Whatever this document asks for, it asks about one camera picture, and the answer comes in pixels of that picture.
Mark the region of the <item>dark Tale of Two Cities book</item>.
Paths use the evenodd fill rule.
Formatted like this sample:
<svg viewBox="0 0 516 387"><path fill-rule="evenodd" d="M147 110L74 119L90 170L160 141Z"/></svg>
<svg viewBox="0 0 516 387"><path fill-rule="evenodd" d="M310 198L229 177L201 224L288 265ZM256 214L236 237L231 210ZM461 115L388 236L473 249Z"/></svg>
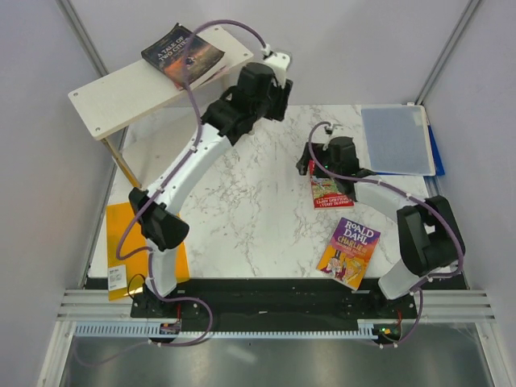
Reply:
<svg viewBox="0 0 516 387"><path fill-rule="evenodd" d="M177 23L164 37L141 52L142 58L169 78L178 90L185 88L183 69L191 89L223 72L228 65L226 53L199 35L186 50L192 31Z"/></svg>

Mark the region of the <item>Roald Dahl Charlie book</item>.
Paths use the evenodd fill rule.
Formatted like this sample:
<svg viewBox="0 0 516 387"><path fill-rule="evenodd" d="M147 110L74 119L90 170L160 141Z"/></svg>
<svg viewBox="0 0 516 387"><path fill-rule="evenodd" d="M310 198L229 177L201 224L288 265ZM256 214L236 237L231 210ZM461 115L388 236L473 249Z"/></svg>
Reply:
<svg viewBox="0 0 516 387"><path fill-rule="evenodd" d="M316 269L351 290L358 290L381 233L341 218Z"/></svg>

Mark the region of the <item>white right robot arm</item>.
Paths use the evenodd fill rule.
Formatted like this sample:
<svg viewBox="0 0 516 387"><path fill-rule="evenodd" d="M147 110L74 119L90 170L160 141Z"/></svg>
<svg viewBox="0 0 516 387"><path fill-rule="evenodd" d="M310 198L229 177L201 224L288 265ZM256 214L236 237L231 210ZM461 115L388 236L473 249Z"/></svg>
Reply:
<svg viewBox="0 0 516 387"><path fill-rule="evenodd" d="M340 136L325 144L307 141L296 168L300 175L315 164L318 177L329 177L338 191L372 207L397 224L401 259L378 280L380 290L369 297L370 310L388 317L398 298L433 278L462 273L465 245L449 201L440 195L420 200L360 167L352 138Z"/></svg>

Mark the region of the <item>Taming of the Shrew book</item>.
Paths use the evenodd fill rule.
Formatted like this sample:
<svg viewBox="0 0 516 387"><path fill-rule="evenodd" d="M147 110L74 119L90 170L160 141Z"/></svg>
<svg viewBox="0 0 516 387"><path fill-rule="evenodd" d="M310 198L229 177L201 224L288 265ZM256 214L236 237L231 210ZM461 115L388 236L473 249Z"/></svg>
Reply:
<svg viewBox="0 0 516 387"><path fill-rule="evenodd" d="M199 68L195 69L193 66L186 69L189 81L189 87L191 89L195 89L200 85L204 85L210 81L213 81L215 78L223 75L226 72L226 66L217 68ZM185 88L185 80L183 79L183 71L180 70L178 74L174 74L171 77L173 84L177 87L178 90L183 90Z"/></svg>

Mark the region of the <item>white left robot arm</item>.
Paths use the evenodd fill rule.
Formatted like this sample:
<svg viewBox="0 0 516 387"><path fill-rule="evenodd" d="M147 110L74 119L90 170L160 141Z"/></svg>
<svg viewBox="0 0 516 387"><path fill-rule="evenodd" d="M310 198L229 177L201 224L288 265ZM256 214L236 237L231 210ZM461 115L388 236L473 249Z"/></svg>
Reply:
<svg viewBox="0 0 516 387"><path fill-rule="evenodd" d="M149 308L168 317L177 308L177 251L189 233L180 217L191 190L211 165L249 134L260 119L282 121L293 82L287 65L250 62L241 68L235 85L212 102L190 144L145 190L133 189L129 202L142 235L148 241L146 286L153 292Z"/></svg>

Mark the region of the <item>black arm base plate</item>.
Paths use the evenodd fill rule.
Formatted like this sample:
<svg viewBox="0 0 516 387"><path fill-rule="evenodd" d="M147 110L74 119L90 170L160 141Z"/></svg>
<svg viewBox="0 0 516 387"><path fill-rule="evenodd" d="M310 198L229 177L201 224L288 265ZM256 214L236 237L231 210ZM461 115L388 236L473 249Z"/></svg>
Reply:
<svg viewBox="0 0 516 387"><path fill-rule="evenodd" d="M145 289L133 318L179 318L187 331L344 331L360 319L415 318L410 295L387 300L374 280L353 291L332 279L192 279L162 302Z"/></svg>

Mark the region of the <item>red 13-Storey Treehouse book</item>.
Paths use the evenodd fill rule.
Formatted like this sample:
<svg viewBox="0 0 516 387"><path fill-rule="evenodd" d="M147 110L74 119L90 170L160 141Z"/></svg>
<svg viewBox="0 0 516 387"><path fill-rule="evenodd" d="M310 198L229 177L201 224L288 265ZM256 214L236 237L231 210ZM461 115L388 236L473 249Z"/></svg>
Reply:
<svg viewBox="0 0 516 387"><path fill-rule="evenodd" d="M315 163L309 163L310 188L316 210L340 209L354 206L354 202L340 193L337 185L329 177L315 176Z"/></svg>

